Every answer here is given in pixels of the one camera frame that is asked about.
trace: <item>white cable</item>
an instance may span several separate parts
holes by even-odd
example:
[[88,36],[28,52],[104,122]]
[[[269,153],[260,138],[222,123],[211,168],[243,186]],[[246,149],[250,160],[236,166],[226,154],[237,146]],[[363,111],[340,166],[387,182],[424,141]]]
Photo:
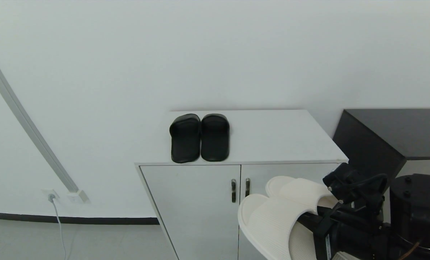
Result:
[[51,196],[49,196],[48,200],[53,204],[53,207],[55,207],[56,219],[58,220],[58,224],[60,224],[61,243],[63,244],[63,250],[65,252],[65,258],[64,259],[66,260],[66,247],[65,247],[65,242],[63,240],[63,229],[61,229],[61,221],[60,221],[60,217],[58,216],[58,210],[56,209],[55,202],[53,201],[53,198]]

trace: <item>cabinet handle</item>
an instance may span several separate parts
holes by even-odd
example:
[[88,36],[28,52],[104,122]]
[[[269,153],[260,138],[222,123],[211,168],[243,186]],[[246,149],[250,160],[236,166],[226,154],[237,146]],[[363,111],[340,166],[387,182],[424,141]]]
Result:
[[245,179],[245,196],[250,194],[250,178]]
[[231,202],[236,203],[236,179],[231,180]]

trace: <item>black slide sandal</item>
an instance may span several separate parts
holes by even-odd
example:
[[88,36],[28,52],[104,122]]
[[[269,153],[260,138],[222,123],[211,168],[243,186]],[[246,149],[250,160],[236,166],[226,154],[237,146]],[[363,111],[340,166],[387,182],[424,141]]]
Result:
[[200,155],[201,121],[196,114],[177,117],[170,125],[172,161],[188,163]]
[[201,121],[201,156],[223,161],[229,155],[229,123],[224,115],[208,114]]

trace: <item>white slipper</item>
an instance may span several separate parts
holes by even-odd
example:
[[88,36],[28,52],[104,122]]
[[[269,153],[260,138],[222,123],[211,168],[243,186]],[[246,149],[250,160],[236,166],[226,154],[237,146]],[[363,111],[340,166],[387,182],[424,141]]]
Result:
[[296,223],[311,210],[286,198],[251,194],[240,204],[238,221],[245,237],[267,260],[316,260],[312,232]]
[[324,184],[302,178],[277,176],[266,184],[266,194],[272,198],[280,196],[304,204],[317,214],[317,206],[332,208],[337,199]]

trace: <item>gray floor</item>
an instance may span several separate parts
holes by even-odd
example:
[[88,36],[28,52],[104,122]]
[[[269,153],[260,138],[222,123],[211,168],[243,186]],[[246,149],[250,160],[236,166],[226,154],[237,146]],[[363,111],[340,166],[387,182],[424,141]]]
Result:
[[[174,260],[160,226],[63,224],[69,260]],[[63,260],[58,224],[0,220],[0,260]]]

